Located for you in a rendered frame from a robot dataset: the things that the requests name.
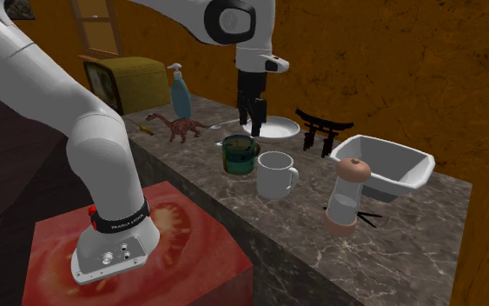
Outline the white square bowl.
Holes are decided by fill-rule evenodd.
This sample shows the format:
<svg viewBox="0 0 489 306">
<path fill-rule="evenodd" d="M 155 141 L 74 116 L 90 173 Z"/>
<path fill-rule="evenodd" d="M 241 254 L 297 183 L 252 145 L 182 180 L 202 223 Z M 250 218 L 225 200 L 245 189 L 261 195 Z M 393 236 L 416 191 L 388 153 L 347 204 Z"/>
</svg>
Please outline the white square bowl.
<svg viewBox="0 0 489 306">
<path fill-rule="evenodd" d="M 348 138 L 329 157 L 335 163 L 348 157 L 367 163 L 372 173 L 362 194 L 384 203 L 424 186 L 435 167 L 434 157 L 428 153 L 364 135 Z"/>
</svg>

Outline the red tomato patterned robot stand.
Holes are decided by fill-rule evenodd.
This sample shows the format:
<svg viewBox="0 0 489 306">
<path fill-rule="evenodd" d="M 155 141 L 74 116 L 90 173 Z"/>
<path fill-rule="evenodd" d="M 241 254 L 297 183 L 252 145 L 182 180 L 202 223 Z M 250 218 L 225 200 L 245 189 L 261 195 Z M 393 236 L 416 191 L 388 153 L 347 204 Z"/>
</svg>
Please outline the red tomato patterned robot stand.
<svg viewBox="0 0 489 306">
<path fill-rule="evenodd" d="M 141 268 L 77 284 L 87 210 L 54 216 L 36 223 L 22 306 L 252 306 L 253 265 L 226 228 L 170 183 L 144 193 L 161 239 Z"/>
</svg>

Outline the green glass mug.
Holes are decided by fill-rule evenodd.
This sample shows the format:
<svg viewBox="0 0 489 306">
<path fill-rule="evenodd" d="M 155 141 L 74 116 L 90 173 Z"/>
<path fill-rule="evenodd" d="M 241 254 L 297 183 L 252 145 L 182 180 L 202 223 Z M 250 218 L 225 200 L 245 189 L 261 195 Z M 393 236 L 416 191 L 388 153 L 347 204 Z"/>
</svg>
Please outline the green glass mug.
<svg viewBox="0 0 489 306">
<path fill-rule="evenodd" d="M 245 135 L 227 136 L 221 143 L 223 169 L 231 175 L 247 175 L 254 170 L 261 146 Z"/>
</svg>

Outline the yellow handled screwdriver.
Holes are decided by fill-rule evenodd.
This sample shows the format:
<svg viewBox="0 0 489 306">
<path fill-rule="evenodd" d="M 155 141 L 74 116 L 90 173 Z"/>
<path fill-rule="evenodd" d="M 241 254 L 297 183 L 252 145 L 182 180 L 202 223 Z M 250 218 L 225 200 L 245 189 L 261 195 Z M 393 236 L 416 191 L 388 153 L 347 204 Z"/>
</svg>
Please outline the yellow handled screwdriver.
<svg viewBox="0 0 489 306">
<path fill-rule="evenodd" d="M 131 123 L 133 123 L 140 131 L 148 134 L 149 136 L 153 136 L 154 133 L 147 127 L 143 126 L 143 125 L 140 125 L 139 123 L 136 123 L 135 121 L 131 120 L 130 118 L 124 118 L 124 119 L 128 119 Z"/>
</svg>

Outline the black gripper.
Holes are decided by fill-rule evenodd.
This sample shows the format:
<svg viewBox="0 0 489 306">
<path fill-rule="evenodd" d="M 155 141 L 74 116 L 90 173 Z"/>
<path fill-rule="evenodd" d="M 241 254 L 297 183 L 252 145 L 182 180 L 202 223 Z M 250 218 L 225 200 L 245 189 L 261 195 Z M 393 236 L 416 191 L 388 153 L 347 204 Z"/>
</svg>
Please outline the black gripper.
<svg viewBox="0 0 489 306">
<path fill-rule="evenodd" d="M 244 104 L 244 97 L 248 97 L 254 100 L 250 103 L 252 136 L 259 136 L 261 126 L 267 121 L 267 101 L 261 98 L 261 94 L 266 90 L 266 84 L 266 72 L 238 70 L 237 107 L 239 110 L 239 124 L 245 125 L 248 122 L 249 109 Z"/>
</svg>

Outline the clear grinder with tan caps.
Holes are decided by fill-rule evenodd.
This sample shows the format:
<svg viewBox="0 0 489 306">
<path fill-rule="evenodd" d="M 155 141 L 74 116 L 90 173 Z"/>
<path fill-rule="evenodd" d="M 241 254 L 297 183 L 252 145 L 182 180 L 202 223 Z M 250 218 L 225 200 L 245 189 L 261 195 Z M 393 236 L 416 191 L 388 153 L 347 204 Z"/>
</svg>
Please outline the clear grinder with tan caps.
<svg viewBox="0 0 489 306">
<path fill-rule="evenodd" d="M 362 187 L 372 172 L 368 164 L 358 158 L 343 158 L 336 165 L 336 174 L 323 225 L 333 236 L 351 236 L 357 223 Z"/>
</svg>

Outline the wooden framed window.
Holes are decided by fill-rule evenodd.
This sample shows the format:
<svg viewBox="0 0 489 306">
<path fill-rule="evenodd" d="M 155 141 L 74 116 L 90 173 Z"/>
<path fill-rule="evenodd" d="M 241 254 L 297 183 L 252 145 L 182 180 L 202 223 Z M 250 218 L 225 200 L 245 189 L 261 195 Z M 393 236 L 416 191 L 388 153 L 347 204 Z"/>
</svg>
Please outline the wooden framed window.
<svg viewBox="0 0 489 306">
<path fill-rule="evenodd" d="M 113 0 L 69 0 L 69 5 L 84 58 L 94 60 L 123 55 Z"/>
</svg>

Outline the blue soap dispenser bottle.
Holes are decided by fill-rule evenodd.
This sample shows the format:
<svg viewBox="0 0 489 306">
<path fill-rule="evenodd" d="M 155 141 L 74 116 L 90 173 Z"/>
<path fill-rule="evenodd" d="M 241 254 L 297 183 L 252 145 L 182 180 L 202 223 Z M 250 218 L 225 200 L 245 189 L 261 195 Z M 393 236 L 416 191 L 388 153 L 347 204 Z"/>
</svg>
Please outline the blue soap dispenser bottle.
<svg viewBox="0 0 489 306">
<path fill-rule="evenodd" d="M 174 70 L 174 79 L 170 89 L 171 103 L 175 114 L 179 118 L 190 118 L 192 114 L 190 94 L 187 84 L 182 78 L 182 73 L 180 72 L 181 67 L 179 63 L 172 63 L 168 66 L 168 69 Z"/>
</svg>

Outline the olive old television set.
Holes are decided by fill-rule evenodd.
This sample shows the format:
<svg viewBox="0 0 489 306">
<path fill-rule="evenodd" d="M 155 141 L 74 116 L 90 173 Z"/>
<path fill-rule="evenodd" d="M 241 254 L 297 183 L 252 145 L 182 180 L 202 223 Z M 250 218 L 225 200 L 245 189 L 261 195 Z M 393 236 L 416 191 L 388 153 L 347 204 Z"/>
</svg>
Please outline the olive old television set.
<svg viewBox="0 0 489 306">
<path fill-rule="evenodd" d="M 119 115 L 170 104 L 163 63 L 146 57 L 118 57 L 83 63 L 94 95 Z"/>
</svg>

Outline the black torii gate figure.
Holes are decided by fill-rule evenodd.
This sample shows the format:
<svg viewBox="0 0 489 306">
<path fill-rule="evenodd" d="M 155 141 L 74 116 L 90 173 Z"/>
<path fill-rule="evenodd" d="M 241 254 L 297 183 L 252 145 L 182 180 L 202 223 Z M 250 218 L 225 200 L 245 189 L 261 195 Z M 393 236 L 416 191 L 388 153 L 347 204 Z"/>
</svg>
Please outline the black torii gate figure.
<svg viewBox="0 0 489 306">
<path fill-rule="evenodd" d="M 309 150 L 314 146 L 314 137 L 317 132 L 327 133 L 327 138 L 323 140 L 321 152 L 322 158 L 329 156 L 332 152 L 334 138 L 338 136 L 341 131 L 351 129 L 354 126 L 354 123 L 337 123 L 311 116 L 300 109 L 296 109 L 295 114 L 298 115 L 304 121 L 304 125 L 308 127 L 308 131 L 305 133 L 304 137 L 304 151 Z"/>
</svg>

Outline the silver spoon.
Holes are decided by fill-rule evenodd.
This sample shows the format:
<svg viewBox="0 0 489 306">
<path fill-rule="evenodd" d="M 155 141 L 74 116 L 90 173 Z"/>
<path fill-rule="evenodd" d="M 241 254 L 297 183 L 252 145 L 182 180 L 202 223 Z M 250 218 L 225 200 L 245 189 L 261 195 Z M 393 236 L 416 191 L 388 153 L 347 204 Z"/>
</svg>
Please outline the silver spoon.
<svg viewBox="0 0 489 306">
<path fill-rule="evenodd" d="M 229 123 L 239 123 L 240 122 L 240 119 L 233 119 L 233 120 L 229 120 L 229 121 L 226 121 L 226 122 L 222 122 L 222 123 L 217 123 L 217 124 L 213 124 L 211 125 L 209 128 L 212 129 L 212 130 L 218 130 L 220 129 L 223 125 L 225 124 L 229 124 Z"/>
</svg>

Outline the white mug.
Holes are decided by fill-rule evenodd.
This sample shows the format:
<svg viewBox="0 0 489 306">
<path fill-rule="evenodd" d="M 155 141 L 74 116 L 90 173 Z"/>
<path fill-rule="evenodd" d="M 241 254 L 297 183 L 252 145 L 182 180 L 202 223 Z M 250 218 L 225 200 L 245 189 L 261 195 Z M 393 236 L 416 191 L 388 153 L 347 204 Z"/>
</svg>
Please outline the white mug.
<svg viewBox="0 0 489 306">
<path fill-rule="evenodd" d="M 257 159 L 256 188 L 267 199 L 282 199 L 289 195 L 299 182 L 299 171 L 294 159 L 280 151 L 267 151 Z"/>
</svg>

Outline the brown dinosaur toy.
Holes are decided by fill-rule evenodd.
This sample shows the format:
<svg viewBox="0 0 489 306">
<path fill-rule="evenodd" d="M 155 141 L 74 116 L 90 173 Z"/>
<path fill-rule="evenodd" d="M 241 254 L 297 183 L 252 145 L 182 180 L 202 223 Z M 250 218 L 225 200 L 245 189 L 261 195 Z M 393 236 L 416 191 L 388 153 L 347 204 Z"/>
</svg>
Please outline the brown dinosaur toy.
<svg viewBox="0 0 489 306">
<path fill-rule="evenodd" d="M 192 131 L 194 132 L 194 137 L 199 137 L 201 135 L 201 132 L 197 128 L 204 128 L 204 129 L 209 129 L 210 125 L 205 125 L 202 123 L 199 123 L 193 119 L 190 118 L 179 118 L 175 119 L 174 121 L 169 121 L 167 118 L 160 114 L 156 113 L 151 113 L 146 116 L 147 121 L 151 121 L 154 119 L 160 119 L 171 131 L 171 136 L 169 141 L 173 142 L 175 140 L 175 136 L 179 135 L 181 137 L 181 143 L 185 143 L 187 140 L 187 132 Z"/>
</svg>

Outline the white round plate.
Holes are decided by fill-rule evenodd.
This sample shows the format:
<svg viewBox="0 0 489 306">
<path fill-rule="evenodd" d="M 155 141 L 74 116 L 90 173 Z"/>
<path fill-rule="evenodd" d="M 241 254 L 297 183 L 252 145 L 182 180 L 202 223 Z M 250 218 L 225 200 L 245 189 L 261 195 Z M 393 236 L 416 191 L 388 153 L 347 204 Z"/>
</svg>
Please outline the white round plate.
<svg viewBox="0 0 489 306">
<path fill-rule="evenodd" d="M 284 143 L 297 136 L 300 130 L 299 124 L 293 120 L 281 116 L 268 116 L 255 140 L 260 143 Z"/>
</svg>

